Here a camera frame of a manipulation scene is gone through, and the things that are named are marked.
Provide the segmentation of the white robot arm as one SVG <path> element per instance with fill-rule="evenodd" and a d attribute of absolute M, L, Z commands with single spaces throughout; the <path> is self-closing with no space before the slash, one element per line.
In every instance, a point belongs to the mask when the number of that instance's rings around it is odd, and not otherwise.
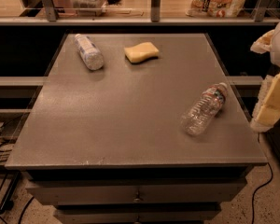
<path fill-rule="evenodd" d="M 276 27 L 253 43 L 251 51 L 259 54 L 270 53 L 271 63 L 280 68 L 280 22 Z M 259 90 L 250 127 L 258 133 L 269 131 L 280 120 L 280 72 L 267 75 Z"/>

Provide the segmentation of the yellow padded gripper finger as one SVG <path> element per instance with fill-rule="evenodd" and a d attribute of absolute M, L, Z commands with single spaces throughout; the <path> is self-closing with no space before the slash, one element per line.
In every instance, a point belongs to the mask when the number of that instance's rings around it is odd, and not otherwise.
<path fill-rule="evenodd" d="M 262 35 L 252 44 L 250 50 L 258 54 L 269 52 L 271 50 L 273 32 L 274 30 L 270 30 L 269 32 Z"/>
<path fill-rule="evenodd" d="M 255 104 L 250 127 L 264 133 L 280 120 L 280 73 L 267 75 L 261 83 L 258 101 Z"/>

